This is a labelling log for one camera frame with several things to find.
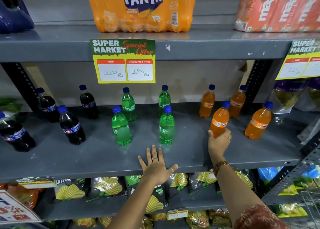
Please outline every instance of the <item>human arm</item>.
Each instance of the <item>human arm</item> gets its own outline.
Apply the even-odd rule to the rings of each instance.
[[[113,218],[108,229],[137,229],[140,226],[145,214],[147,204],[157,185],[161,185],[178,169],[175,164],[166,169],[161,148],[152,146],[152,160],[150,149],[146,150],[148,165],[144,163],[141,156],[138,156],[139,163],[143,170],[143,177],[138,183],[135,191],[130,195],[120,212]]]
[[[230,130],[226,129],[217,138],[214,138],[210,130],[208,131],[208,135],[208,151],[212,164],[215,165],[217,162],[225,161],[226,159],[223,157],[223,154],[231,141]],[[216,178],[233,225],[240,217],[240,214],[250,206],[256,204],[264,205],[250,187],[238,177],[231,166],[222,165],[218,170]]]

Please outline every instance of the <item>left hand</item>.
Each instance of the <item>left hand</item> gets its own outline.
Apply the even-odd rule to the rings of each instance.
[[[154,187],[166,182],[167,179],[178,169],[177,164],[174,164],[169,169],[167,169],[161,148],[158,149],[158,153],[159,155],[157,155],[155,145],[152,145],[152,160],[150,149],[146,149],[146,158],[148,160],[148,165],[144,163],[141,156],[138,156],[138,160],[143,170],[143,179],[149,180],[149,182]]]

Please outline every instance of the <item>price tag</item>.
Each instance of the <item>price tag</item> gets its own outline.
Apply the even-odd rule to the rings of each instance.
[[[168,221],[173,219],[185,218],[185,217],[188,217],[187,208],[168,210],[168,214],[167,214]]]
[[[156,83],[156,41],[91,39],[98,83]]]
[[[44,189],[44,188],[54,188],[57,186],[54,181],[47,178],[39,178],[39,177],[22,178],[22,179],[17,179],[16,181],[26,189]]]
[[[11,223],[39,223],[41,219],[7,191],[0,190],[0,225]]]
[[[293,41],[276,80],[318,76],[320,76],[320,40]]]

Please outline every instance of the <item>dark soda bottle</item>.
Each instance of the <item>dark soda bottle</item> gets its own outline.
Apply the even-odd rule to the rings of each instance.
[[[58,112],[60,113],[60,126],[63,132],[68,137],[69,142],[76,146],[84,142],[86,140],[86,135],[80,125],[77,116],[68,112],[65,105],[60,105],[58,107]]]
[[[60,114],[57,110],[57,105],[54,99],[45,93],[45,90],[42,87],[37,88],[39,94],[40,106],[42,111],[46,114],[47,119],[51,123],[59,121]]]
[[[85,114],[89,119],[98,118],[99,110],[97,108],[96,102],[94,101],[93,95],[87,91],[86,85],[80,85],[79,88],[82,91],[80,95],[80,101]]]
[[[35,140],[23,126],[13,119],[6,118],[3,112],[0,112],[0,134],[18,152],[28,152],[36,146]]]

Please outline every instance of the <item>dark blue package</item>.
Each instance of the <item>dark blue package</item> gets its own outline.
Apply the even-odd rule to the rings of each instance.
[[[0,33],[18,33],[34,27],[22,0],[0,0]]]

